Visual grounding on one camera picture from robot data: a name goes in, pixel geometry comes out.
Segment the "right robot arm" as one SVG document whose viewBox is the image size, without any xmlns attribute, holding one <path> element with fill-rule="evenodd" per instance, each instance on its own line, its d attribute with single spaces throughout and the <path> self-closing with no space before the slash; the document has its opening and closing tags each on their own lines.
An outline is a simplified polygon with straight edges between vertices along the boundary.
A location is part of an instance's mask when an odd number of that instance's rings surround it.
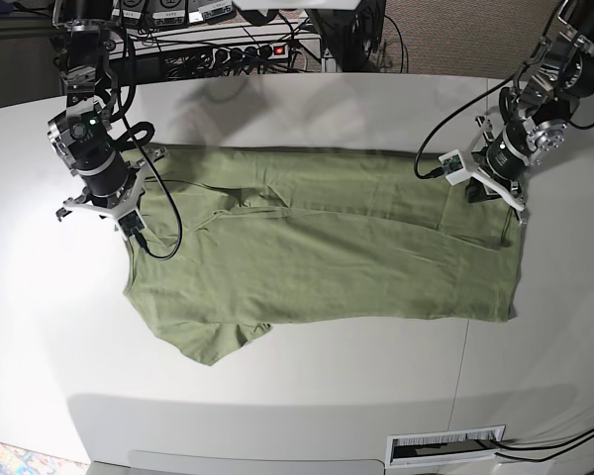
<svg viewBox="0 0 594 475">
<path fill-rule="evenodd" d="M 135 162 L 123 153 L 141 149 L 153 137 L 153 125 L 143 122 L 119 138 L 110 136 L 112 125 L 122 119 L 132 104 L 136 87 L 126 100 L 120 98 L 118 75 L 109 55 L 114 37 L 124 40 L 113 17 L 112 1 L 56 1 L 52 24 L 62 30 L 58 67 L 65 85 L 65 110 L 49 121 L 48 138 L 57 156 L 84 188 L 76 198 L 66 199 L 55 212 L 58 220 L 77 212 L 92 212 L 110 219 L 125 239 L 147 228 L 140 202 L 149 175 L 148 160 L 163 156 L 150 150 Z"/>
</svg>

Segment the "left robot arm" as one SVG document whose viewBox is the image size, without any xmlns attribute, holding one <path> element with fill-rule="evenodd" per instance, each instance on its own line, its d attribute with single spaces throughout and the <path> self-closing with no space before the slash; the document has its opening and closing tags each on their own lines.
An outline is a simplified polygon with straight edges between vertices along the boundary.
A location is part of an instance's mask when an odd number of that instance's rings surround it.
<svg viewBox="0 0 594 475">
<path fill-rule="evenodd" d="M 503 121 L 494 133 L 478 116 L 477 138 L 460 157 L 473 165 L 464 174 L 469 203 L 501 199 L 522 219 L 523 176 L 565 143 L 580 101 L 594 94 L 594 1 L 562 1 L 556 15 L 564 25 L 555 39 L 543 36 L 510 86 L 499 90 Z"/>
</svg>

